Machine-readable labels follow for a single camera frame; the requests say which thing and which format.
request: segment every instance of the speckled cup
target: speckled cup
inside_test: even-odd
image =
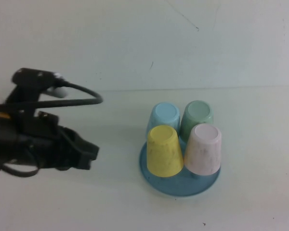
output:
[[[178,134],[168,125],[152,128],[147,141],[147,168],[155,176],[172,177],[184,166]]]
[[[213,111],[210,105],[199,100],[190,102],[184,110],[181,121],[181,139],[187,142],[192,128],[202,123],[213,124]]]
[[[185,167],[201,176],[212,175],[221,167],[222,134],[211,124],[192,128],[184,155]]]

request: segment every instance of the blue saucer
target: blue saucer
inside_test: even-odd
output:
[[[180,140],[182,154],[186,144]],[[149,172],[146,166],[146,143],[141,149],[139,158],[140,170],[146,181],[156,190],[171,196],[192,196],[207,190],[218,178],[221,169],[209,176],[196,175],[183,167],[173,177],[157,177]]]

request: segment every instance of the upside-down cup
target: upside-down cup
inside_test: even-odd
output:
[[[162,102],[156,104],[151,112],[151,116],[146,128],[146,137],[149,131],[158,125],[169,125],[173,127],[176,132],[179,132],[180,128],[180,110],[179,108],[168,102]]]
[[[148,170],[158,177],[171,177],[178,174],[183,166],[176,130],[168,125],[152,128],[147,139]]]
[[[201,176],[212,175],[221,167],[222,134],[211,124],[192,128],[184,155],[185,167]]]
[[[210,105],[200,100],[190,102],[184,110],[181,121],[181,139],[187,142],[192,128],[202,123],[213,124],[213,111]]]

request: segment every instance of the green cup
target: green cup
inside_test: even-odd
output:
[[[199,100],[190,102],[184,110],[181,121],[181,139],[187,142],[192,128],[203,123],[213,124],[213,111],[210,105]]]

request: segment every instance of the black wire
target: black wire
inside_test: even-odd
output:
[[[68,142],[68,144],[73,148],[76,152],[82,153],[82,150],[80,150],[74,142],[69,138],[69,136],[66,134],[66,132],[62,129],[59,128],[60,134],[63,136],[63,138]]]
[[[40,162],[38,160],[38,157],[35,153],[31,152],[29,149],[25,148],[26,153],[28,154],[28,156],[32,157],[36,163],[36,167],[37,169],[33,170],[33,171],[29,171],[29,172],[23,172],[23,171],[18,171],[16,169],[13,169],[11,167],[6,166],[5,164],[0,163],[0,170],[12,175],[12,176],[16,176],[16,177],[22,177],[22,178],[26,178],[26,177],[33,177],[34,175],[36,175],[39,170],[40,170]]]
[[[40,102],[23,102],[23,103],[7,103],[0,104],[0,112],[11,112],[15,110],[26,109],[38,109],[38,108],[50,108],[50,107],[68,107],[68,106],[81,106],[92,105],[103,102],[103,98],[100,94],[82,86],[69,83],[65,80],[61,80],[59,87],[74,88],[83,91],[91,96],[93,99],[81,99],[81,100],[53,100],[53,101],[40,101]]]

